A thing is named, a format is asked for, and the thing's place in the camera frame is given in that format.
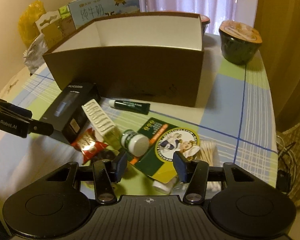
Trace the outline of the dark velvet scrunchie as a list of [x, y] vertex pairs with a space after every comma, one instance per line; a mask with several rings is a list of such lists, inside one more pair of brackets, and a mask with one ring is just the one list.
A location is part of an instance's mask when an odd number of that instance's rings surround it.
[[99, 161], [99, 160], [114, 160], [116, 156], [119, 154], [117, 150], [109, 150], [103, 149], [102, 151], [98, 152], [91, 158], [91, 164]]

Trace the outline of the cotton swab pack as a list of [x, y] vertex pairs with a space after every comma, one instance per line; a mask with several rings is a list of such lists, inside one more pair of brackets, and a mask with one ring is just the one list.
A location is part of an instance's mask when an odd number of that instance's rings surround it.
[[209, 166], [219, 166], [220, 161], [216, 143], [213, 141], [202, 140], [195, 159], [205, 161]]

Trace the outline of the black shaver box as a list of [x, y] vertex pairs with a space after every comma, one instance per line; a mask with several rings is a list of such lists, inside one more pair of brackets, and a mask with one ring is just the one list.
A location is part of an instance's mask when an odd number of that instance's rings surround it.
[[82, 106], [90, 100], [101, 100], [97, 85], [87, 82], [72, 82], [57, 96], [40, 121], [51, 124], [51, 138], [72, 144], [85, 126], [88, 118]]

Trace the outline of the red snack packet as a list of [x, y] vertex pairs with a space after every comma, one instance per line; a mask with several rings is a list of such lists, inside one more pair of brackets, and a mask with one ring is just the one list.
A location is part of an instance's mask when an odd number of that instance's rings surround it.
[[92, 128], [83, 132], [71, 146], [83, 155], [82, 164], [90, 161], [95, 155], [108, 147], [108, 144], [98, 141], [95, 135], [95, 130]]

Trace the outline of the green ointment blister card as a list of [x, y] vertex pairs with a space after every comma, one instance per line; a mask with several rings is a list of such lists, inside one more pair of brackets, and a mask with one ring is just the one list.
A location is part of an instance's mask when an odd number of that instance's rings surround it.
[[176, 176], [173, 154], [178, 151], [193, 160], [200, 151], [200, 139], [192, 129], [175, 126], [168, 122], [150, 118], [138, 133], [149, 139], [149, 148], [141, 157], [131, 157], [130, 163], [143, 174], [161, 183], [168, 183]]

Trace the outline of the green lip balm tube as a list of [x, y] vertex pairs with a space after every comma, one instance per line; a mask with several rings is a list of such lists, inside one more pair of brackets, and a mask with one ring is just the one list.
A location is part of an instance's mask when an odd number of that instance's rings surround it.
[[126, 101], [126, 100], [109, 100], [109, 106], [114, 109], [118, 109], [121, 111], [128, 111], [133, 113], [139, 113], [147, 115], [150, 110], [149, 103], [140, 103], [134, 101]]

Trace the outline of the small white medicine bottle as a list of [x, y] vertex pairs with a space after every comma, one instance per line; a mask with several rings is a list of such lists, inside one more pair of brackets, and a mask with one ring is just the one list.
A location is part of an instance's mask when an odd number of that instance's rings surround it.
[[153, 188], [163, 194], [178, 194], [183, 189], [183, 183], [177, 176], [173, 177], [169, 182], [162, 183], [157, 180], [153, 181]]

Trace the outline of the white plastic bag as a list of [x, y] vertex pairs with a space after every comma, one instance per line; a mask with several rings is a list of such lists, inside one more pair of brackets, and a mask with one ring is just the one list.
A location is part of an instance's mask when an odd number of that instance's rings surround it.
[[23, 53], [25, 66], [30, 74], [34, 74], [36, 70], [45, 62], [43, 54], [48, 51], [44, 34], [40, 34]]

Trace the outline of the plaid tablecloth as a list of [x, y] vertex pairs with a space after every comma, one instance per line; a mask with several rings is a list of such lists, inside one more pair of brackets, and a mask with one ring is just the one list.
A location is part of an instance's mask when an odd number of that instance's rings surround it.
[[[149, 117], [185, 126], [214, 141], [221, 163], [232, 161], [276, 184], [277, 149], [273, 104], [261, 55], [237, 66], [221, 53], [217, 35], [204, 36], [204, 62], [194, 108], [151, 103]], [[13, 193], [82, 154], [50, 137], [23, 139], [0, 131], [0, 213]]]

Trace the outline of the yellow plastic bag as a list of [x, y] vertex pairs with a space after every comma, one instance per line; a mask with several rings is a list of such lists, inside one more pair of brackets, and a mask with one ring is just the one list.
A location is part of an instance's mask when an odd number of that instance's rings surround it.
[[46, 13], [44, 4], [40, 0], [32, 2], [20, 16], [18, 21], [18, 31], [23, 44], [26, 48], [39, 36], [40, 31], [36, 21]]

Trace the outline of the large brown cardboard box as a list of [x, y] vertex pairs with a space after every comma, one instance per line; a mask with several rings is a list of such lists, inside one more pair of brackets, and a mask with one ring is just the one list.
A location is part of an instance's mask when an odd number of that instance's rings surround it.
[[193, 107], [204, 59], [202, 21], [164, 11], [101, 17], [43, 58], [60, 89], [90, 82], [106, 98]]

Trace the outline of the green instant noodle bowl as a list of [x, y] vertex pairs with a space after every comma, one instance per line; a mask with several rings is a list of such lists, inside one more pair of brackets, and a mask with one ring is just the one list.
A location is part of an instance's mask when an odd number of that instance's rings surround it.
[[219, 27], [219, 34], [224, 58], [236, 65], [246, 65], [250, 62], [262, 45], [260, 33], [245, 23], [223, 21]]

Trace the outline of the blue milk carton box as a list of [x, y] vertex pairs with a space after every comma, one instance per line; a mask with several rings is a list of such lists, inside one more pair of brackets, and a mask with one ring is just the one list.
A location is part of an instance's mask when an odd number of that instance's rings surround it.
[[75, 0], [69, 3], [76, 29], [100, 17], [140, 11], [139, 0]]

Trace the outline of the red instant rice bowl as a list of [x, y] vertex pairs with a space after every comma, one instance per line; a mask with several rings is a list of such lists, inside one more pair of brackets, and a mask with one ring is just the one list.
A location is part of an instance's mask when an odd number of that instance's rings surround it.
[[210, 24], [210, 18], [205, 15], [200, 15], [200, 19], [202, 22], [203, 34], [205, 34], [205, 32], [208, 28], [208, 25]]

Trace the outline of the brown drape curtain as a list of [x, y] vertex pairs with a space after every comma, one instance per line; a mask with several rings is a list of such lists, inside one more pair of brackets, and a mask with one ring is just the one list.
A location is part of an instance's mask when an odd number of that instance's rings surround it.
[[258, 0], [254, 27], [273, 101], [276, 128], [300, 122], [300, 0]]

